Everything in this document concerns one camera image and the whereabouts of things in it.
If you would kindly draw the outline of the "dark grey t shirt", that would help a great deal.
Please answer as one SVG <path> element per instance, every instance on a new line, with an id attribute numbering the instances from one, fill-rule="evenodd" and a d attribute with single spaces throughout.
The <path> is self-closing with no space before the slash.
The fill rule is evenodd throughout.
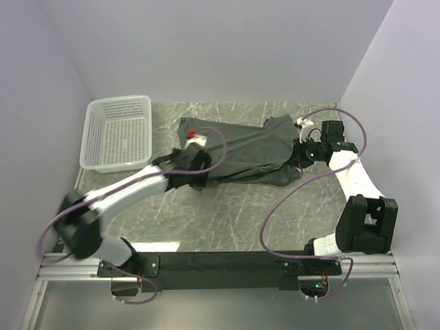
<path id="1" fill-rule="evenodd" d="M 240 183 L 283 187 L 302 176 L 301 170 L 290 160 L 294 140 L 299 137 L 290 115 L 270 117 L 260 127 L 180 118 L 177 130 L 180 144 L 186 142 L 191 130 L 204 128 L 201 134 L 207 137 L 205 149 L 213 162 L 218 162 L 223 145 L 210 127 L 224 136 L 227 153 L 224 161 L 209 173 L 208 186 Z"/>

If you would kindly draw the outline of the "white perforated plastic basket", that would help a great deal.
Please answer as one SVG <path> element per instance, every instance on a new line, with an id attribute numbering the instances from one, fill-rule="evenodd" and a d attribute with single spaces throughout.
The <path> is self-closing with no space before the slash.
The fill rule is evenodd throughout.
<path id="1" fill-rule="evenodd" d="M 88 104 L 80 147 L 80 167 L 113 173 L 144 168 L 152 155 L 151 99 L 121 96 Z"/>

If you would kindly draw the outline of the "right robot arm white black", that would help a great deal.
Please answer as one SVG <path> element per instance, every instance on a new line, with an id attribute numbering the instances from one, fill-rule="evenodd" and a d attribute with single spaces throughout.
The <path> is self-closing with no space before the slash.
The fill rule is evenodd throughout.
<path id="1" fill-rule="evenodd" d="M 343 253 L 386 254 L 391 248 L 398 204 L 386 198 L 365 171 L 358 148 L 344 137 L 343 122 L 327 120 L 322 123 L 320 140 L 311 133 L 316 129 L 311 120 L 297 119 L 299 138 L 294 140 L 291 160 L 298 168 L 324 162 L 342 188 L 346 205 L 335 232 L 311 239 L 305 246 L 302 268 L 317 274 L 326 265 L 325 256 Z"/>

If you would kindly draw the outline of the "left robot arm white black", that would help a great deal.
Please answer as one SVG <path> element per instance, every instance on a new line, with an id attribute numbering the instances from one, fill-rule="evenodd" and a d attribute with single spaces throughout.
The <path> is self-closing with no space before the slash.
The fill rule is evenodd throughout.
<path id="1" fill-rule="evenodd" d="M 104 224 L 122 211 L 148 197 L 189 185 L 206 185 L 212 158 L 198 144 L 155 159 L 134 175 L 84 195 L 66 195 L 62 216 L 55 232 L 78 259 L 94 256 L 113 265 L 121 276 L 130 276 L 142 267 L 139 253 L 124 238 L 105 234 Z"/>

